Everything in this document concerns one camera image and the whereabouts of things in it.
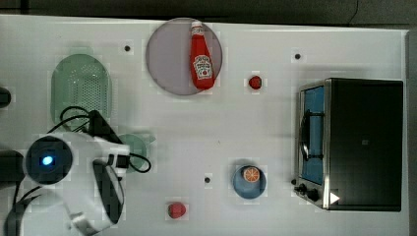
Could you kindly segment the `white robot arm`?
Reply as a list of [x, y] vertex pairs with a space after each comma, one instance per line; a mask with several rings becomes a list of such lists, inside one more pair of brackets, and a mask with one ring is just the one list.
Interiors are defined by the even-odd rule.
[[4, 236], [94, 236], [118, 223], [130, 148], [80, 133], [48, 134], [23, 158], [28, 192], [8, 213]]

